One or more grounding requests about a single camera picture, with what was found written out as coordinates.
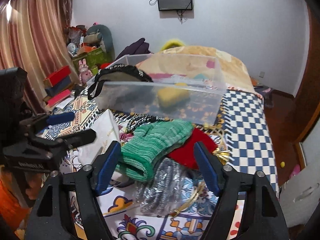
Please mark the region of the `floral patterned cloth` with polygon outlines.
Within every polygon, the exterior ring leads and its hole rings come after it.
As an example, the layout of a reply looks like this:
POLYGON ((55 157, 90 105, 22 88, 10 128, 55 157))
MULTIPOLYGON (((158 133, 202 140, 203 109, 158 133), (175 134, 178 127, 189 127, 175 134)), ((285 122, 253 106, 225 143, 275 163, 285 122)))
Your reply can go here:
POLYGON ((119 131, 119 137, 120 137, 120 143, 121 144, 125 144, 125 143, 127 143, 128 141, 130 141, 134 137, 134 134, 133 133, 128 133, 126 131, 126 129, 122 128, 119 131))

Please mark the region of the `green knitted glove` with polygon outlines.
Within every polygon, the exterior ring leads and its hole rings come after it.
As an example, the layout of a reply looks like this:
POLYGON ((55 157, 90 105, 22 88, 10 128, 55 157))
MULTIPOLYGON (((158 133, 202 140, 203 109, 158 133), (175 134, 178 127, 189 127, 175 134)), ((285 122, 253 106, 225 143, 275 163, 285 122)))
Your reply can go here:
POLYGON ((157 163, 181 147, 193 130, 191 122, 180 119, 139 126, 133 138, 121 147, 116 171, 136 181, 151 181, 157 163))

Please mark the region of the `black bag with chain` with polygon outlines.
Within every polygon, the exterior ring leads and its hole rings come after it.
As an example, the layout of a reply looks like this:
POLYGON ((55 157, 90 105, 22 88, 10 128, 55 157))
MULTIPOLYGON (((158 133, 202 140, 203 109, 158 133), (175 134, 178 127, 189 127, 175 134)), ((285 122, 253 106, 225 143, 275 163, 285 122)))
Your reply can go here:
POLYGON ((143 70, 129 64, 115 64, 99 70, 94 82, 88 88, 88 99, 98 97, 106 82, 153 82, 152 78, 143 70))

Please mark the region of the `red pouch with gold cord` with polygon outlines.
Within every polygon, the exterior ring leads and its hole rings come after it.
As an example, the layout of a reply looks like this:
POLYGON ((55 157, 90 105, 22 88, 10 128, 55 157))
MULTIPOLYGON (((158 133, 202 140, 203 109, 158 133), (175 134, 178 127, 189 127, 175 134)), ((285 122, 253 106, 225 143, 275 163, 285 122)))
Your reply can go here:
POLYGON ((212 155, 217 156, 223 165, 229 161, 231 157, 230 153, 227 150, 219 148, 209 135, 198 128, 194 128, 191 136, 185 141, 185 143, 170 152, 167 157, 188 169, 198 170, 199 167, 194 157, 194 145, 197 142, 202 142, 206 149, 212 155))

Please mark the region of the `yellow green sponge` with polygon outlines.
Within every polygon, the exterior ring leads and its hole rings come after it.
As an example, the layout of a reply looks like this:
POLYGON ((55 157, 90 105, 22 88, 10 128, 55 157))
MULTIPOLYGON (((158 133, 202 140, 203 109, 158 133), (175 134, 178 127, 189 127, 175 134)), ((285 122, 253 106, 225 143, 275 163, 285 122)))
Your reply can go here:
POLYGON ((189 100, 189 98, 189 90, 183 88, 165 87, 157 92, 158 104, 163 108, 172 107, 185 100, 189 100))

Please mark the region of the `red book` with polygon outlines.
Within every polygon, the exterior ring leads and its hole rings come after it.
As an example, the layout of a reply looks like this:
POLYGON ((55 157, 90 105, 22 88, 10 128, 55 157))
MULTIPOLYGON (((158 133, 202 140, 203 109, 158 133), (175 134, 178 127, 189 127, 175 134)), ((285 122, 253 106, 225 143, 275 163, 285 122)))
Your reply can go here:
POLYGON ((53 107, 57 103, 60 103, 61 101, 65 100, 71 95, 71 91, 66 89, 62 91, 61 93, 57 94, 56 96, 52 97, 48 100, 48 106, 53 107))

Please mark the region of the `white cloth pouch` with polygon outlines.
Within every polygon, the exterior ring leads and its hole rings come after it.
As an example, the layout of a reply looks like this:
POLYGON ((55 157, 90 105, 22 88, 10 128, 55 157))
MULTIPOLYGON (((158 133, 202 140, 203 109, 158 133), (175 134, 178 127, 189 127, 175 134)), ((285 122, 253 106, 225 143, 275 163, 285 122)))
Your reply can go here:
POLYGON ((119 127, 110 109, 99 116, 91 129, 96 132, 95 141, 78 149, 78 161, 82 166, 92 164, 98 155, 106 152, 113 141, 120 142, 119 127))

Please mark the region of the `red gift box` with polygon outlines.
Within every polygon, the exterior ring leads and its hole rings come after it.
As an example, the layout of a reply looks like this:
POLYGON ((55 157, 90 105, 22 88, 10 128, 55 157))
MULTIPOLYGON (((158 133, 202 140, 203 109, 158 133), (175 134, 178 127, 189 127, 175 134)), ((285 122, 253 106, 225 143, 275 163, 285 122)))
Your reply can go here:
POLYGON ((60 81, 62 81, 65 77, 67 77, 69 74, 71 74, 69 66, 63 66, 57 71, 51 73, 43 80, 44 86, 49 88, 53 87, 57 85, 60 81))

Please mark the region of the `pink rabbit toy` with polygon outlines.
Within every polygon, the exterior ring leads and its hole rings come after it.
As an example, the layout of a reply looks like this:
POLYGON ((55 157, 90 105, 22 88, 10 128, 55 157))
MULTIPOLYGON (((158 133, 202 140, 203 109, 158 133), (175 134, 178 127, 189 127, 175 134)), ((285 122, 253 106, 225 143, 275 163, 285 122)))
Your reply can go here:
POLYGON ((83 85, 85 85, 87 83, 87 81, 89 81, 93 74, 91 72, 91 70, 89 69, 87 63, 86 63, 86 59, 82 59, 79 60, 79 79, 81 81, 81 83, 83 85))

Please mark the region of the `green cardboard box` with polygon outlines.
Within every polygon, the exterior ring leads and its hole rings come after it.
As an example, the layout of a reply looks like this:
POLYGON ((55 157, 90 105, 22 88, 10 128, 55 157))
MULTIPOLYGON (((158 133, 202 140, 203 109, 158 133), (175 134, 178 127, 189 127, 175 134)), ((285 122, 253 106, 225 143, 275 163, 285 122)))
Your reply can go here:
POLYGON ((113 61, 112 54, 105 53, 101 48, 97 48, 88 53, 83 53, 80 56, 72 58, 74 68, 78 74, 79 61, 83 61, 83 59, 86 60, 86 64, 88 65, 93 75, 97 74, 100 65, 102 65, 103 63, 110 63, 113 61))

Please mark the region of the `silver tinsel bundle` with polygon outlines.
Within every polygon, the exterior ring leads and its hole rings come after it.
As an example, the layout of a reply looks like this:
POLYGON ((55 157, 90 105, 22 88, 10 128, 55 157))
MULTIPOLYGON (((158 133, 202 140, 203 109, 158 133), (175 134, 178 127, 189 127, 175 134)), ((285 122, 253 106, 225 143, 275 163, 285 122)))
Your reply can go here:
POLYGON ((170 158, 156 165, 154 178, 149 182, 136 182, 137 213, 163 217, 182 205, 182 187, 186 168, 170 158))

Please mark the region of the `striped pink curtain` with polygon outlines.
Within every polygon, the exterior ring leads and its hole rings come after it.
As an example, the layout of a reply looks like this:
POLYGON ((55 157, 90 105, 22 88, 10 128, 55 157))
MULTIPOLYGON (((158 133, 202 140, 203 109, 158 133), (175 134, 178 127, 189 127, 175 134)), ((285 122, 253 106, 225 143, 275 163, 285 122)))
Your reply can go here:
POLYGON ((44 111, 44 79, 63 66, 71 68, 67 50, 73 0, 1 0, 1 69, 20 67, 27 73, 24 100, 35 113, 44 111))

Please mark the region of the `green plush pillow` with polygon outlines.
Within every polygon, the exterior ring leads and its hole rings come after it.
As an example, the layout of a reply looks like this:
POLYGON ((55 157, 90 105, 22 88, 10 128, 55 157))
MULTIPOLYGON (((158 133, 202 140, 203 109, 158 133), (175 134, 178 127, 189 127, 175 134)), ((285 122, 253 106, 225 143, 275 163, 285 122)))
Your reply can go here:
POLYGON ((102 51, 110 55, 112 61, 115 59, 112 34, 107 26, 103 24, 92 25, 90 28, 87 29, 86 34, 98 34, 100 38, 99 45, 102 51))

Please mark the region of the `dark purple jacket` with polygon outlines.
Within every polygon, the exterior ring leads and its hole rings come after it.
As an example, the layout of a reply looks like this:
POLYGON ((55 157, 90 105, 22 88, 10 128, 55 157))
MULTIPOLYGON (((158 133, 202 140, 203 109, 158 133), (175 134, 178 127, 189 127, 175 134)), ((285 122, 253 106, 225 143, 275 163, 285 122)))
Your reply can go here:
POLYGON ((150 45, 145 41, 145 38, 140 38, 138 41, 125 47, 125 49, 116 57, 116 60, 125 55, 150 54, 151 51, 149 51, 149 46, 150 45))

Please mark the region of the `clear plastic storage bin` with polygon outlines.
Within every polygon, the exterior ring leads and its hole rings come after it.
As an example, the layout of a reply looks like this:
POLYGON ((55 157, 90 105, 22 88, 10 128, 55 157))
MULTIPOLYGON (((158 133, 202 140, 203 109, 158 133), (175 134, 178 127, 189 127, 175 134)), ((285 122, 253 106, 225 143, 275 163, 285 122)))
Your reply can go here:
POLYGON ((99 109, 212 125, 226 89, 216 57, 141 54, 100 70, 88 94, 99 109))

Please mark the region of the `yellow fuzzy arch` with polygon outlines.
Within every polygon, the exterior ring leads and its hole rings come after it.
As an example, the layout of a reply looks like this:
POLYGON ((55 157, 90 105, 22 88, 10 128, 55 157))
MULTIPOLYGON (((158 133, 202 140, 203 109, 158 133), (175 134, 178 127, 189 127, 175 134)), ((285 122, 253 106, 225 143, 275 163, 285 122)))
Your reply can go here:
POLYGON ((185 43, 179 39, 170 39, 161 47, 160 51, 164 51, 171 48, 183 47, 185 43))

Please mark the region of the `yellow fleece blanket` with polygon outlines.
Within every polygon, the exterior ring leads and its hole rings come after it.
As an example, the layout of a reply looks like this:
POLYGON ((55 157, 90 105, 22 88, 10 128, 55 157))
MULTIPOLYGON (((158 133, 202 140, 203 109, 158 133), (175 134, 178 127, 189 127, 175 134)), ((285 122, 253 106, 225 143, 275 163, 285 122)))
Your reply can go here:
POLYGON ((193 78, 202 74, 208 79, 211 79, 216 74, 217 68, 220 68, 229 89, 254 93, 245 64, 231 54, 212 47, 170 48, 151 55, 136 66, 153 76, 177 74, 193 78))

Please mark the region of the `wooden wardrobe frame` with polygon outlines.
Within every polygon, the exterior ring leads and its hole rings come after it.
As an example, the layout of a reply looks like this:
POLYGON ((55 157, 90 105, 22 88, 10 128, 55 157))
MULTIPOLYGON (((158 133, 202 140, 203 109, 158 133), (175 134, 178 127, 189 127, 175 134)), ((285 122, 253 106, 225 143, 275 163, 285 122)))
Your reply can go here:
POLYGON ((294 142, 303 141, 319 119, 319 19, 309 10, 310 40, 304 75, 295 98, 294 142))

